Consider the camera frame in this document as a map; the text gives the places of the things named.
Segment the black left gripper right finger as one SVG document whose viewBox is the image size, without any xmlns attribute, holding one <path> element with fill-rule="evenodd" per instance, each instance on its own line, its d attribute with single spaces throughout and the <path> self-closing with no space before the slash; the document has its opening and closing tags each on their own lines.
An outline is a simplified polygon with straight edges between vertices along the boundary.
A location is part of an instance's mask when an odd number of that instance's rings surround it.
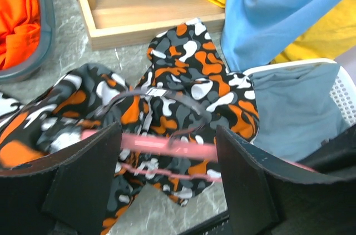
<svg viewBox="0 0 356 235">
<path fill-rule="evenodd" d="M 355 233 L 355 174 L 291 164 L 221 126 L 216 140 L 234 234 Z"/>
</svg>

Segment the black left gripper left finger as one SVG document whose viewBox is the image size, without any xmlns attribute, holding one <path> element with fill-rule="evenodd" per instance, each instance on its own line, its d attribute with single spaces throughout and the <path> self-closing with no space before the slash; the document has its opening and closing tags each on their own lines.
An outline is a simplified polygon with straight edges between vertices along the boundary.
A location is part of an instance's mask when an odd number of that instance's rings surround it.
<svg viewBox="0 0 356 235">
<path fill-rule="evenodd" d="M 1 171 L 1 234 L 48 234 L 62 222 L 100 234 L 120 152 L 111 124 L 58 152 Z"/>
</svg>

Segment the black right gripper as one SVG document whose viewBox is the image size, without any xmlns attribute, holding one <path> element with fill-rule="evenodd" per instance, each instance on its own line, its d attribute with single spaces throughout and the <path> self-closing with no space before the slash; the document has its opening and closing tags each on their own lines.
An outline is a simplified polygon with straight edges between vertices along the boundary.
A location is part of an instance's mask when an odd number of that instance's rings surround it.
<svg viewBox="0 0 356 235">
<path fill-rule="evenodd" d="M 300 164 L 325 174 L 355 174 L 355 126 L 323 142 Z"/>
</svg>

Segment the pink hanger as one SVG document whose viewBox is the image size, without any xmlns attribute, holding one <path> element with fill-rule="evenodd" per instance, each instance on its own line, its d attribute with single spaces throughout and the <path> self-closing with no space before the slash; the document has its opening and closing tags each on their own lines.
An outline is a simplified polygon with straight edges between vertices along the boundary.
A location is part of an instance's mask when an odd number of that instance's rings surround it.
<svg viewBox="0 0 356 235">
<path fill-rule="evenodd" d="M 114 96 L 113 99 L 111 99 L 107 105 L 98 107 L 95 111 L 95 115 L 97 117 L 106 115 L 116 103 L 130 96 L 151 96 L 173 99 L 177 102 L 184 104 L 189 109 L 195 111 L 202 118 L 202 122 L 197 127 L 176 131 L 169 138 L 155 136 L 149 137 L 133 133 L 123 133 L 121 142 L 119 143 L 120 150 L 130 150 L 133 152 L 143 152 L 156 155 L 197 160 L 208 160 L 213 161 L 215 163 L 218 162 L 217 150 L 214 144 L 198 144 L 194 142 L 184 142 L 178 140 L 179 136 L 187 135 L 192 132 L 196 132 L 200 129 L 203 129 L 209 121 L 207 115 L 208 112 L 206 111 L 206 109 L 199 103 L 197 103 L 195 100 L 186 95 L 159 88 L 150 88 L 146 91 L 141 89 L 135 89 L 133 91 L 121 92 L 120 94 Z M 177 174 L 172 173 L 168 169 L 157 168 L 148 170 L 143 168 L 134 168 L 129 164 L 123 164 L 122 167 L 130 171 L 131 173 L 136 174 L 158 174 L 183 180 L 203 179 L 208 182 L 222 182 L 221 175 L 217 172 L 214 172 L 213 174 L 202 174 L 198 172 L 193 172 L 192 174 L 183 174 L 182 172 L 179 172 Z"/>
</svg>

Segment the camouflage patterned shorts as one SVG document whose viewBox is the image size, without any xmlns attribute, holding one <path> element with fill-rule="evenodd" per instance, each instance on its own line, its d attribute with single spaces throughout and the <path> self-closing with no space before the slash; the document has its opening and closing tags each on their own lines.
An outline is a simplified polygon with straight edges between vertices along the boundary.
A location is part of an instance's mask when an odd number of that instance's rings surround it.
<svg viewBox="0 0 356 235">
<path fill-rule="evenodd" d="M 219 57 L 205 25 L 197 19 L 156 36 L 147 56 L 151 61 L 137 85 L 177 91 L 207 109 L 209 122 L 201 130 L 181 136 L 184 142 L 215 143 L 217 126 L 230 128 L 247 141 L 259 130 L 259 114 L 251 80 L 229 72 Z M 187 106 L 167 97 L 127 97 L 103 117 L 94 111 L 117 94 L 131 90 L 125 80 L 103 65 L 88 63 L 68 72 L 23 112 L 1 98 L 1 115 L 16 116 L 1 132 L 1 168 L 10 169 L 78 141 L 85 129 L 103 128 L 120 121 L 125 132 L 169 137 L 197 126 L 201 119 Z M 106 234 L 129 208 L 145 184 L 163 191 L 184 206 L 210 182 L 196 174 L 219 176 L 210 161 L 121 151 L 101 229 Z"/>
</svg>

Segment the yellow shorts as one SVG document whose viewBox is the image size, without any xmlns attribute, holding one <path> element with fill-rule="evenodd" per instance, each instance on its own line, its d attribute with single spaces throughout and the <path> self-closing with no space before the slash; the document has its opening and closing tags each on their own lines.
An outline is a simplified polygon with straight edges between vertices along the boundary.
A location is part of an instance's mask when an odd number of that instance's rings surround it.
<svg viewBox="0 0 356 235">
<path fill-rule="evenodd" d="M 225 10 L 226 0 L 207 1 Z M 335 59 L 354 46 L 355 0 L 341 0 L 269 63 Z"/>
</svg>

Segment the light blue shorts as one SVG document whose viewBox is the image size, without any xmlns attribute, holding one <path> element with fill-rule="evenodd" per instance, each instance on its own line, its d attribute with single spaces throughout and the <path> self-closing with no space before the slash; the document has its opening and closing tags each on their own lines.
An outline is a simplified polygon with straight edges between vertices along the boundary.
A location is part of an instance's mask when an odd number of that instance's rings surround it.
<svg viewBox="0 0 356 235">
<path fill-rule="evenodd" d="M 221 48 L 231 71 L 272 61 L 341 0 L 226 0 Z"/>
</svg>

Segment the orange shorts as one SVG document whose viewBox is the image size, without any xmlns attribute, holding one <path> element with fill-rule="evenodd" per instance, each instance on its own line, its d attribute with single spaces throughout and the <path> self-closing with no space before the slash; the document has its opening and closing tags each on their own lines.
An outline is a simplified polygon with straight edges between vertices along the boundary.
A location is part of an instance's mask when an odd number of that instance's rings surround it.
<svg viewBox="0 0 356 235">
<path fill-rule="evenodd" d="M 29 59 L 39 44 L 40 28 L 38 0 L 1 0 L 1 70 Z"/>
</svg>

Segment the white laundry basket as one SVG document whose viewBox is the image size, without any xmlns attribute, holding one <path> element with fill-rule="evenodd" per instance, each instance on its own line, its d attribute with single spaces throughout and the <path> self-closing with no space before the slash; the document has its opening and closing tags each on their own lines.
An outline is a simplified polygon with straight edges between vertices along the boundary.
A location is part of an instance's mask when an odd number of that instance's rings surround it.
<svg viewBox="0 0 356 235">
<path fill-rule="evenodd" d="M 338 64 L 337 62 L 326 59 L 326 58 L 317 58 L 317 59 L 307 59 L 302 61 L 292 61 L 278 64 L 269 64 L 265 66 L 254 67 L 247 69 L 243 72 L 246 76 L 251 76 L 252 74 L 264 72 L 264 71 L 273 71 L 276 69 L 288 69 L 292 70 L 294 68 L 305 67 L 305 66 L 318 66 L 324 63 Z M 351 126 L 355 124 L 355 84 L 345 70 L 344 67 L 340 66 L 339 72 L 335 78 L 335 82 L 330 91 L 330 97 L 336 103 L 338 108 L 341 111 L 341 114 L 346 122 Z"/>
</svg>

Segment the grey-blue cloth in basket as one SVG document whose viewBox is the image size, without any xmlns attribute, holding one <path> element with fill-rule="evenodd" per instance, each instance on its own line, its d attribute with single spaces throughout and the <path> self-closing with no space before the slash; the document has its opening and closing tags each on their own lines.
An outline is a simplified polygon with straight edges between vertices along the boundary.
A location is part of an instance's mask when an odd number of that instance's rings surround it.
<svg viewBox="0 0 356 235">
<path fill-rule="evenodd" d="M 350 127 L 330 96 L 339 65 L 263 71 L 250 79 L 260 118 L 256 147 L 300 161 Z"/>
</svg>

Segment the wooden clothes rack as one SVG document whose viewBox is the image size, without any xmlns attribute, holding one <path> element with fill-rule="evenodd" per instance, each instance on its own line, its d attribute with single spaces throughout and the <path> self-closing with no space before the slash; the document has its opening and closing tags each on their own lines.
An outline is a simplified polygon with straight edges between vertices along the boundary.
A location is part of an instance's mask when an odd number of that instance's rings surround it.
<svg viewBox="0 0 356 235">
<path fill-rule="evenodd" d="M 193 18 L 219 32 L 224 10 L 207 0 L 78 0 L 93 50 L 143 44 Z"/>
</svg>

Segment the teal plastic bin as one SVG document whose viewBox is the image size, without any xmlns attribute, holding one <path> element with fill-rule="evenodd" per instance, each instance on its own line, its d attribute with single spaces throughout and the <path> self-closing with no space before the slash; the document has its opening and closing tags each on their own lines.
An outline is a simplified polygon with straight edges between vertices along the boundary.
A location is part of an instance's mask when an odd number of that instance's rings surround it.
<svg viewBox="0 0 356 235">
<path fill-rule="evenodd" d="M 56 21 L 53 0 L 38 0 L 41 34 L 35 52 L 23 63 L 1 70 L 1 83 L 20 82 L 36 73 L 52 55 L 55 47 Z"/>
</svg>

